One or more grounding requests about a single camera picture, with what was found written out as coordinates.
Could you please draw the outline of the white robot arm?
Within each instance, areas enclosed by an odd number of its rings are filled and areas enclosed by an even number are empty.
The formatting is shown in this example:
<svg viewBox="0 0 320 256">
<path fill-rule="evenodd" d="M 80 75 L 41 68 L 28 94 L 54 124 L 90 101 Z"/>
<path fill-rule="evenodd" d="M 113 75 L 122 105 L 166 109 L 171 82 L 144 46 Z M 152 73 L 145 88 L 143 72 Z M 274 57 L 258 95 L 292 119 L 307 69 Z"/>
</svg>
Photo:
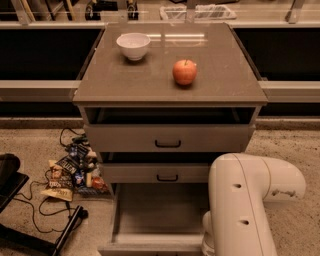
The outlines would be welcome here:
<svg viewBox="0 0 320 256">
<path fill-rule="evenodd" d="M 210 210 L 203 216 L 204 256 L 278 256 L 264 204 L 301 199 L 306 181 L 293 164 L 228 153 L 208 178 Z"/>
</svg>

